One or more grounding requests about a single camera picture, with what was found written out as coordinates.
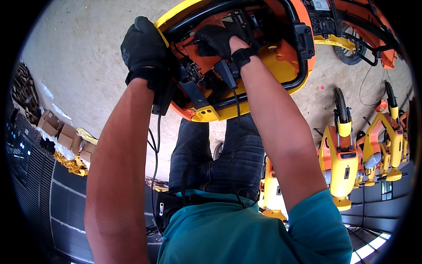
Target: jeans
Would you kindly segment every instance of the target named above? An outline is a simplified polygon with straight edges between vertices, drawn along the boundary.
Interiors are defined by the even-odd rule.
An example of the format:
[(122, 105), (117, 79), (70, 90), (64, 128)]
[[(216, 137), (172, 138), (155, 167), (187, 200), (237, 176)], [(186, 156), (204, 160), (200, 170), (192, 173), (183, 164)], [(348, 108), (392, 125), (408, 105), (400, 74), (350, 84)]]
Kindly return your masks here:
[(182, 175), (189, 166), (186, 189), (238, 194), (255, 201), (263, 161), (264, 147), (250, 113), (227, 120), (224, 147), (215, 161), (210, 150), (209, 124), (183, 118), (171, 156), (169, 192), (181, 191)]

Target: yellow plastic debris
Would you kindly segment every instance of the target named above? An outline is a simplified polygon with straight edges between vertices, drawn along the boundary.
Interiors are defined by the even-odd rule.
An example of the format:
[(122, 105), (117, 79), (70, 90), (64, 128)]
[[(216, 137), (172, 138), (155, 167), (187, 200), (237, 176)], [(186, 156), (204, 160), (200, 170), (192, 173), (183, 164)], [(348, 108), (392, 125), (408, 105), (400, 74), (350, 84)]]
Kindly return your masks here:
[(70, 173), (86, 176), (88, 175), (88, 169), (85, 164), (79, 159), (79, 155), (75, 156), (75, 159), (68, 161), (60, 152), (54, 152), (54, 158), (60, 162), (64, 167), (68, 169)]
[(86, 131), (83, 128), (77, 128), (76, 131), (83, 139), (85, 139), (88, 142), (91, 142), (92, 144), (96, 145), (98, 143), (98, 139), (93, 137), (88, 131)]

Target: black cable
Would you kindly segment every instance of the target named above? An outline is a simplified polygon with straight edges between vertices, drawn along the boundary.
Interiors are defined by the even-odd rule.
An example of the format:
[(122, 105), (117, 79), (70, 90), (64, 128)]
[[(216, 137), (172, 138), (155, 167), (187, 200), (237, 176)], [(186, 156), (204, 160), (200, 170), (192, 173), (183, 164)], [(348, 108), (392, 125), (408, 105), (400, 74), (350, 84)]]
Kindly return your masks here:
[[(234, 91), (234, 89), (232, 89), (232, 92), (233, 92), (233, 95), (235, 97), (237, 111), (238, 111), (238, 116), (237, 116), (237, 119), (236, 119), (236, 133), (235, 133), (235, 136), (237, 136), (238, 130), (239, 130), (240, 106), (239, 106), (239, 98), (238, 98), (236, 92)], [(242, 203), (242, 201), (240, 200), (240, 197), (239, 197), (239, 194), (238, 194), (239, 190), (236, 191), (236, 187), (235, 187), (235, 185), (233, 183), (233, 179), (232, 179), (232, 164), (233, 164), (233, 158), (235, 156), (235, 144), (236, 144), (236, 140), (233, 140), (233, 150), (232, 150), (232, 158), (230, 159), (229, 178), (230, 178), (230, 183), (232, 185), (233, 191), (236, 192), (236, 198), (237, 198), (239, 204), (245, 209), (246, 205), (244, 205)]]
[(393, 82), (392, 80), (391, 80), (391, 78), (390, 78), (390, 75), (388, 74), (388, 69), (385, 69), (386, 71), (387, 71), (387, 76), (388, 76), (388, 79), (390, 79), (390, 82)]
[(379, 101), (378, 101), (378, 102), (376, 102), (376, 103), (373, 103), (373, 104), (365, 104), (365, 103), (363, 103), (363, 102), (362, 102), (362, 99), (361, 99), (361, 97), (360, 97), (360, 93), (361, 93), (361, 91), (362, 91), (362, 86), (363, 86), (363, 83), (365, 82), (365, 79), (366, 79), (366, 77), (368, 76), (368, 73), (369, 73), (369, 71), (370, 71), (371, 69), (372, 69), (372, 66), (371, 66), (371, 67), (369, 67), (368, 71), (366, 72), (366, 75), (365, 75), (365, 77), (363, 78), (362, 83), (360, 84), (360, 89), (359, 89), (359, 100), (360, 100), (361, 104), (363, 104), (364, 106), (376, 106), (377, 104), (379, 104)]
[[(235, 135), (237, 136), (237, 134), (238, 134), (238, 130), (239, 130), (239, 121), (240, 121), (240, 105), (239, 105), (239, 98), (238, 98), (238, 96), (237, 96), (237, 94), (236, 94), (236, 92), (234, 91), (234, 90), (232, 90), (232, 92), (233, 92), (233, 95), (234, 95), (234, 97), (235, 97), (235, 101), (236, 101), (236, 107), (237, 107), (237, 112), (238, 112), (238, 115), (237, 115), (237, 120), (236, 120), (236, 133), (235, 133)], [(234, 183), (233, 183), (233, 180), (232, 180), (232, 163), (233, 163), (233, 158), (234, 158), (234, 155), (235, 155), (235, 147), (233, 146), (233, 150), (232, 150), (232, 158), (231, 158), (231, 160), (230, 160), (230, 171), (229, 171), (229, 177), (230, 177), (230, 183), (231, 183), (231, 185), (232, 185), (232, 188), (233, 188), (233, 190), (236, 192), (236, 198), (237, 198), (237, 200), (238, 200), (238, 202), (239, 202), (239, 204), (244, 208), (244, 209), (246, 209), (246, 208), (248, 208), (248, 207), (253, 207), (257, 202), (258, 202), (258, 200), (260, 199), (260, 195), (258, 194), (258, 197), (257, 197), (257, 199), (256, 199), (256, 201), (252, 204), (252, 205), (248, 205), (248, 206), (246, 206), (244, 203), (242, 203), (242, 201), (240, 200), (240, 197), (239, 197), (239, 191), (241, 191), (241, 190), (243, 190), (243, 189), (247, 189), (247, 188), (241, 188), (241, 189), (239, 189), (239, 190), (237, 190), (236, 191), (236, 187), (235, 187), (235, 185), (234, 185)]]
[(155, 144), (155, 140), (154, 140), (154, 135), (151, 132), (151, 129), (148, 128), (148, 132), (149, 135), (151, 136), (151, 141), (152, 141), (152, 145), (148, 140), (148, 144), (151, 146), (152, 150), (155, 153), (155, 170), (154, 170), (154, 175), (152, 177), (151, 180), (151, 207), (152, 207), (152, 216), (154, 217), (154, 225), (157, 228), (157, 232), (160, 234), (160, 236), (162, 237), (162, 233), (160, 232), (160, 230), (158, 229), (158, 225), (157, 225), (157, 218), (155, 215), (155, 207), (154, 207), (154, 181), (155, 181), (155, 176), (157, 175), (157, 170), (158, 170), (158, 152), (159, 152), (159, 147), (160, 147), (160, 121), (161, 121), (161, 115), (158, 115), (158, 122), (157, 122), (157, 145)]
[(178, 52), (178, 53), (180, 53), (180, 54), (182, 54), (182, 56), (183, 57), (188, 57), (188, 55), (186, 55), (186, 54), (183, 54), (177, 47), (176, 47), (176, 43), (174, 43), (173, 42), (173, 46), (174, 46), (174, 49)]

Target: zipper pull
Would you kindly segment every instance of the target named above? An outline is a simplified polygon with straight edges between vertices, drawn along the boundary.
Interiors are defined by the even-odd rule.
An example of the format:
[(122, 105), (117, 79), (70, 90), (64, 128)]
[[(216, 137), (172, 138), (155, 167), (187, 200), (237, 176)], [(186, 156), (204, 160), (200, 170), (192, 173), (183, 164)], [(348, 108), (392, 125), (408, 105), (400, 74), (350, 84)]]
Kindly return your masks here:
[(160, 203), (160, 216), (162, 216), (164, 212), (164, 203)]

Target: concrete floor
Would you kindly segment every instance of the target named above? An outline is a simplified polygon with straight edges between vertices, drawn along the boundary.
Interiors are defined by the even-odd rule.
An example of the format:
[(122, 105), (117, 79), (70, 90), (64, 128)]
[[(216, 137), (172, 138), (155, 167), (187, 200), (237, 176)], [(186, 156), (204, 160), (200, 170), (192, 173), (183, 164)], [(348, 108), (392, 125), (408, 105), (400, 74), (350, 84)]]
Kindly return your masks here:
[[(120, 44), (136, 16), (155, 21), (182, 0), (55, 0), (35, 25), (22, 53), (37, 85), (45, 109), (56, 104), (72, 120), (58, 117), (76, 127), (83, 127), (99, 137), (107, 118), (124, 92), (127, 68)], [(333, 125), (333, 88), (342, 89), (346, 105), (352, 108), (354, 131), (366, 129), (363, 116), (373, 116), (373, 106), (360, 102), (359, 91), (370, 66), (343, 64), (333, 47), (316, 46), (316, 63), (306, 85), (292, 95), (310, 128), (323, 130)], [(397, 60), (394, 70), (373, 67), (362, 85), (361, 99), (365, 104), (385, 98), (382, 80), (389, 80), (399, 105), (411, 91), (411, 77), (404, 61)], [(54, 99), (42, 89), (43, 82)], [(175, 147), (180, 117), (169, 110), (161, 122), (161, 150), (157, 179), (167, 180), (170, 156)], [(151, 117), (150, 128), (156, 133), (157, 117)], [(316, 132), (315, 143), (318, 144)], [(225, 122), (210, 123), (211, 150), (224, 140)], [(148, 148), (146, 175), (152, 176), (155, 166)]]

